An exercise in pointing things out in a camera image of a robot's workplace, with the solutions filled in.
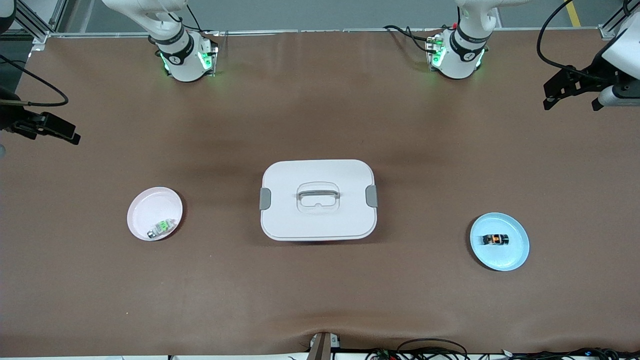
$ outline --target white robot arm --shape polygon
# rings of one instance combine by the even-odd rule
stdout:
[[[623,23],[591,65],[580,71],[569,68],[545,83],[545,110],[585,92],[600,92],[591,103],[595,111],[604,106],[640,106],[640,12]]]
[[[196,31],[188,31],[173,12],[187,0],[102,0],[137,22],[160,49],[167,72],[179,81],[195,81],[214,72],[217,44]]]
[[[455,0],[460,8],[460,23],[436,35],[430,50],[429,64],[434,70],[453,79],[463,79],[480,66],[484,46],[493,33],[497,19],[491,10],[516,6],[531,0]]]

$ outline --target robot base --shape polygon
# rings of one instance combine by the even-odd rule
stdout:
[[[427,50],[436,52],[435,54],[427,53],[427,62],[431,71],[438,71],[451,79],[464,79],[480,67],[484,50],[477,57],[477,61],[462,61],[458,54],[445,45],[449,44],[449,38],[453,33],[453,30],[446,29],[433,37],[432,44],[426,44]]]
[[[182,65],[174,65],[161,55],[166,74],[185,83],[199,80],[203,76],[215,76],[218,45],[212,45],[211,40],[199,33],[190,31],[189,35],[193,38],[195,46]]]

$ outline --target white plate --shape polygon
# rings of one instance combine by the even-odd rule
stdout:
[[[150,239],[147,232],[157,223],[174,219],[175,227],[166,234]],[[158,241],[169,236],[182,220],[182,200],[178,194],[163,187],[147,189],[133,199],[127,212],[127,225],[131,233],[140,240]]]
[[[483,245],[483,236],[506,234],[507,245]],[[529,256],[529,237],[524,227],[507,214],[489,213],[479,217],[471,227],[471,248],[483,264],[498,271],[515,270]]]

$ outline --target blue plate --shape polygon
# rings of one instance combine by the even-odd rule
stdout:
[[[506,245],[484,245],[483,236],[507,234]],[[529,237],[524,227],[507,214],[489,213],[479,217],[471,227],[471,249],[478,260],[498,271],[515,270],[524,264],[529,255]]]

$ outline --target white storage box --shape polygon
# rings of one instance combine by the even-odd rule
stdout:
[[[377,207],[373,171],[360,160],[281,161],[262,178],[260,222],[274,240],[361,239]]]

